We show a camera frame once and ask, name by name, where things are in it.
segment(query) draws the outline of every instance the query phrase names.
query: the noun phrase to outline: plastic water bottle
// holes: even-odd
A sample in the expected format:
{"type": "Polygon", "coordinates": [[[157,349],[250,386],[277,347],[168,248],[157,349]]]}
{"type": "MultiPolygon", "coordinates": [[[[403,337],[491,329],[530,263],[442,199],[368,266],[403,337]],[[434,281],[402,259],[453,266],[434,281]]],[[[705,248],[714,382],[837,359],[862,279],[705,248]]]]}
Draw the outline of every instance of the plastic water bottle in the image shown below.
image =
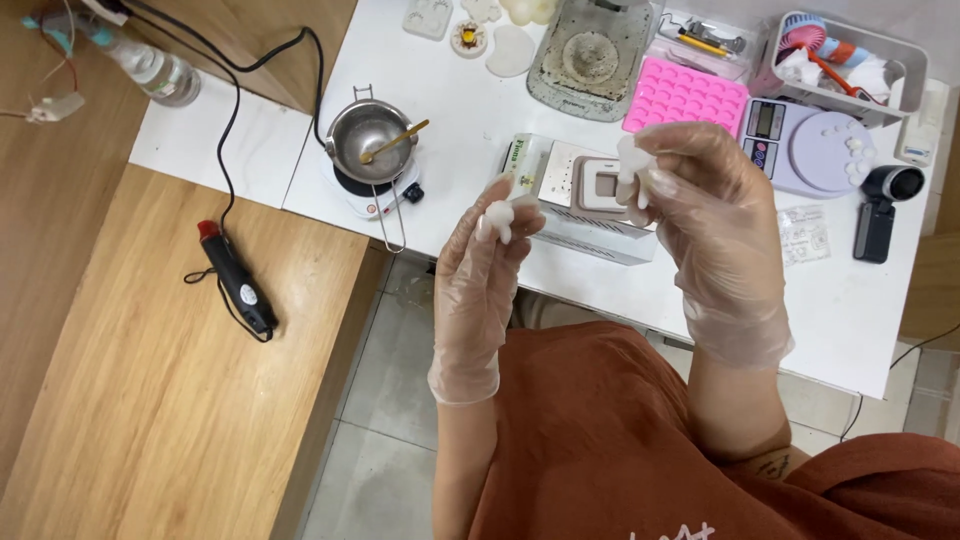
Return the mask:
{"type": "Polygon", "coordinates": [[[197,99],[201,78],[184,59],[134,41],[108,27],[97,29],[90,39],[157,103],[185,107],[197,99]]]}

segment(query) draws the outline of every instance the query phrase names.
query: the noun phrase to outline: tiled floor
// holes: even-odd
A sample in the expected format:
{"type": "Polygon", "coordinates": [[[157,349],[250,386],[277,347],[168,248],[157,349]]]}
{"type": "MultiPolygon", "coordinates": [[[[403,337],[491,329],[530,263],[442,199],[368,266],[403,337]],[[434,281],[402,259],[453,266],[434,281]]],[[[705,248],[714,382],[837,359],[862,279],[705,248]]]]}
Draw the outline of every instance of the tiled floor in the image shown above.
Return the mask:
{"type": "MultiPolygon", "coordinates": [[[[425,381],[433,355],[427,266],[396,258],[381,280],[331,426],[316,498],[302,527],[305,540],[431,536],[437,417],[425,381]]],[[[646,334],[686,379],[692,353],[646,334]]],[[[906,349],[899,344],[895,357],[906,349]]],[[[884,400],[864,398],[849,437],[903,430],[919,357],[916,351],[894,368],[884,400]]],[[[797,447],[817,454],[840,442],[859,397],[786,373],[779,387],[797,447]]]]}

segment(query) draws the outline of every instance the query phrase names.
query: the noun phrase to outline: clear plastic glove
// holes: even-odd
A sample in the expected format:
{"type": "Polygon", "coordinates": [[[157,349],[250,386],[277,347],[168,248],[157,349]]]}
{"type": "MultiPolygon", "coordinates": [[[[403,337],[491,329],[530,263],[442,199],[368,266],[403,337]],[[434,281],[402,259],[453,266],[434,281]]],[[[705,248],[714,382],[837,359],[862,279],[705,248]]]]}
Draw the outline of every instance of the clear plastic glove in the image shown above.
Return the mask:
{"type": "Polygon", "coordinates": [[[657,156],[646,214],[677,263],[690,336],[728,366],[776,367],[794,342],[770,180],[715,124],[653,126],[635,143],[657,156]]]}
{"type": "Polygon", "coordinates": [[[496,177],[460,219],[437,260],[434,293],[434,354],[427,374],[438,403],[470,405],[496,393],[500,372],[496,352],[506,341],[513,312],[516,274],[530,255],[530,239],[546,223],[536,198],[512,201],[510,244],[483,215],[503,201],[514,175],[496,177]]]}

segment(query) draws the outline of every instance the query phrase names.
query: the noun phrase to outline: silicone mold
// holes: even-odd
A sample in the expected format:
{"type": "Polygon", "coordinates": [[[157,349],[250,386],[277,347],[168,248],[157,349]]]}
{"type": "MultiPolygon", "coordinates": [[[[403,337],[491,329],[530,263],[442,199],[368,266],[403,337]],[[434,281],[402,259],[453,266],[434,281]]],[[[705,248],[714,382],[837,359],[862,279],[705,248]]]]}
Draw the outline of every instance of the silicone mold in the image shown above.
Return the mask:
{"type": "Polygon", "coordinates": [[[636,133],[656,124],[707,121],[737,137],[749,98],[744,85],[648,57],[622,127],[636,133]]]}

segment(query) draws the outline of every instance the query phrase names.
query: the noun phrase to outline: small white wax piece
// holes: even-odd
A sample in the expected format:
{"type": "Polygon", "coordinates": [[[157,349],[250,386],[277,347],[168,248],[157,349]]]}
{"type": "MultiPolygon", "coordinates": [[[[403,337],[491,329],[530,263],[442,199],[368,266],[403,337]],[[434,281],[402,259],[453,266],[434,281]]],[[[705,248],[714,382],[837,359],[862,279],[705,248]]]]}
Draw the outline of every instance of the small white wax piece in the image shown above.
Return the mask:
{"type": "MultiPolygon", "coordinates": [[[[649,167],[651,162],[654,161],[653,156],[636,148],[633,135],[626,135],[620,139],[620,142],[616,144],[616,153],[620,156],[620,173],[616,177],[620,186],[617,191],[623,189],[624,192],[628,192],[628,186],[636,182],[636,173],[649,167]]],[[[645,209],[647,208],[647,202],[646,190],[641,185],[639,186],[639,195],[636,198],[636,206],[639,209],[645,209]]]]}
{"type": "Polygon", "coordinates": [[[490,218],[493,228],[500,233],[500,241],[510,243],[510,224],[514,222],[514,206],[510,201],[494,201],[487,207],[484,215],[490,218]]]}

